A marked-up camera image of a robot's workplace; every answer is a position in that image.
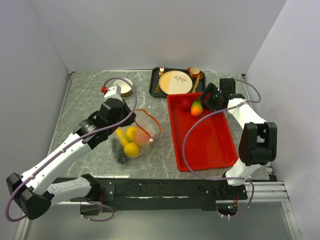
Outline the clear zip top bag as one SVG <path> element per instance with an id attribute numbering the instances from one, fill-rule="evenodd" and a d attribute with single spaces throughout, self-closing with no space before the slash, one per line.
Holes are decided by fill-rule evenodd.
<path id="1" fill-rule="evenodd" d="M 159 121 L 145 109 L 136 109 L 134 113 L 133 123 L 117 128 L 110 137 L 111 152 L 121 165 L 146 154 L 162 131 Z"/>

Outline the peach fruit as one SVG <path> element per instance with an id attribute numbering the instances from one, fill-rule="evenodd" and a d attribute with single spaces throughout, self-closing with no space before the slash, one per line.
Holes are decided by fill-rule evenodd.
<path id="1" fill-rule="evenodd" d="M 137 131 L 134 138 L 134 143 L 139 147 L 144 147 L 149 144 L 149 139 L 149 136 L 146 135 L 143 131 Z"/>

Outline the dark grape bunch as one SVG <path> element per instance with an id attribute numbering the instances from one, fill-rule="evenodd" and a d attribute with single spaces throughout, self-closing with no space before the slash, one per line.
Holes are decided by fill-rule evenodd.
<path id="1" fill-rule="evenodd" d="M 111 143 L 112 143 L 111 150 L 115 160 L 121 165 L 127 164 L 129 161 L 129 157 L 125 155 L 124 149 L 120 144 L 120 142 L 114 138 L 112 139 Z"/>

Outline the red wrinkled fruit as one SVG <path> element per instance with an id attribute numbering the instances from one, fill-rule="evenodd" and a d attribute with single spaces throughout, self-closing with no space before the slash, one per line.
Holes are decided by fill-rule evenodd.
<path id="1" fill-rule="evenodd" d="M 180 108 L 183 111 L 189 111 L 191 109 L 191 106 L 192 106 L 192 103 L 189 99 L 184 98 L 180 102 Z"/>

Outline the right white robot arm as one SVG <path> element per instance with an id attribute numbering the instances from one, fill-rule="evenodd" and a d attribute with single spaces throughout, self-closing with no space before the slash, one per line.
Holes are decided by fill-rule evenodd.
<path id="1" fill-rule="evenodd" d="M 236 186 L 243 185 L 257 169 L 275 160 L 278 128 L 274 122 L 261 118 L 251 108 L 250 100 L 236 93 L 233 78 L 221 78 L 219 86 L 209 83 L 199 100 L 211 112 L 227 111 L 242 129 L 238 160 L 225 173 L 227 182 L 218 188 L 222 198 L 230 199 L 237 192 Z"/>

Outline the yellow pear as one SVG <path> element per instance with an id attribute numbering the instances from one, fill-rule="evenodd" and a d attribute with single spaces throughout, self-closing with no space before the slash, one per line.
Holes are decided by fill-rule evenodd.
<path id="1" fill-rule="evenodd" d="M 140 154 L 140 148 L 134 142 L 126 144 L 123 150 L 124 154 L 129 158 L 135 158 Z"/>

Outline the green orange mango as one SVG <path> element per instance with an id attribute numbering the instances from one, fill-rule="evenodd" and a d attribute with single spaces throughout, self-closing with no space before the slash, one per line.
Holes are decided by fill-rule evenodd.
<path id="1" fill-rule="evenodd" d="M 196 99 L 190 108 L 190 113 L 193 117 L 198 117 L 203 112 L 203 103 L 201 100 Z"/>

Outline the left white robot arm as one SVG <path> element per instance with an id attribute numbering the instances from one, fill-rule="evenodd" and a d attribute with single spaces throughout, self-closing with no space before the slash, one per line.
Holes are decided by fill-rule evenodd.
<path id="1" fill-rule="evenodd" d="M 22 174 L 12 173 L 7 177 L 9 200 L 15 201 L 29 220 L 39 218 L 60 202 L 99 200 L 103 190 L 90 174 L 59 184 L 54 184 L 54 180 L 62 170 L 106 141 L 118 127 L 129 126 L 135 118 L 135 110 L 125 100 L 107 99 L 40 163 Z"/>

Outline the green yellow orange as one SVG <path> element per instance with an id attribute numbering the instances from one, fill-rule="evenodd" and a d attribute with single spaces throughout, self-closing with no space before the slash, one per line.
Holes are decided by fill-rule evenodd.
<path id="1" fill-rule="evenodd" d="M 133 142 L 136 136 L 136 133 L 138 131 L 138 128 L 135 126 L 130 126 L 125 131 L 125 137 L 129 142 Z"/>

